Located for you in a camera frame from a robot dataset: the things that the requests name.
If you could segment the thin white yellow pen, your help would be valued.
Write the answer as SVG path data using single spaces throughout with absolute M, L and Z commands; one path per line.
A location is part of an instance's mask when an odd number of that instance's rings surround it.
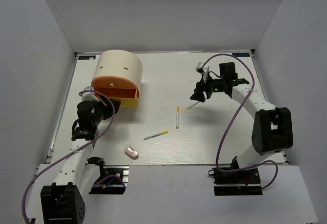
M 197 101 L 197 102 L 195 102 L 194 104 L 189 105 L 186 109 L 189 110 L 189 109 L 195 107 L 196 105 L 198 105 L 199 103 L 201 103 L 201 102 Z

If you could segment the beige orange drawer container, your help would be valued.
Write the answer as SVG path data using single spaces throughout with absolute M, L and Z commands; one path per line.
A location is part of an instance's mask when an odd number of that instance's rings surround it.
M 91 86 L 123 108 L 137 108 L 142 74 L 142 62 L 135 54 L 109 50 L 100 55 Z

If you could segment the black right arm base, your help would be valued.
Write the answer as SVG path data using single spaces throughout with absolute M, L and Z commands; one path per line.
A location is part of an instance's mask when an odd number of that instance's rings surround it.
M 238 172 L 221 172 L 216 168 L 208 171 L 213 178 L 215 196 L 262 195 L 259 171 L 255 169 Z

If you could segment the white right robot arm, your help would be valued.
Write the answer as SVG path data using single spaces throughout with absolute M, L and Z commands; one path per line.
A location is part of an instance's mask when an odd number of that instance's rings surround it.
M 291 112 L 288 108 L 278 108 L 266 101 L 253 90 L 252 84 L 244 78 L 238 78 L 233 62 L 221 63 L 220 77 L 213 79 L 209 69 L 202 63 L 196 67 L 201 80 L 196 83 L 190 99 L 200 103 L 208 100 L 213 93 L 223 92 L 240 104 L 253 118 L 251 145 L 236 156 L 229 169 L 218 171 L 230 173 L 231 178 L 244 182 L 249 170 L 267 162 L 267 158 L 293 145 Z

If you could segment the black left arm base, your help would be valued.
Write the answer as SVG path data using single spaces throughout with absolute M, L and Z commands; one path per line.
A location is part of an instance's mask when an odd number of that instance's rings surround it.
M 89 194 L 122 195 L 128 184 L 129 166 L 109 166 L 103 158 L 91 157 L 86 165 L 96 165 L 100 176 Z

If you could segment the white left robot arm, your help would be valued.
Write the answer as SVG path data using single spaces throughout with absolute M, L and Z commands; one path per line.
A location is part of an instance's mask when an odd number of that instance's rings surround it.
M 85 219 L 84 195 L 95 182 L 108 177 L 104 159 L 91 157 L 100 138 L 100 122 L 113 119 L 121 103 L 100 95 L 77 104 L 77 119 L 72 125 L 71 150 L 59 174 L 43 186 L 40 198 L 44 223 L 82 223 Z

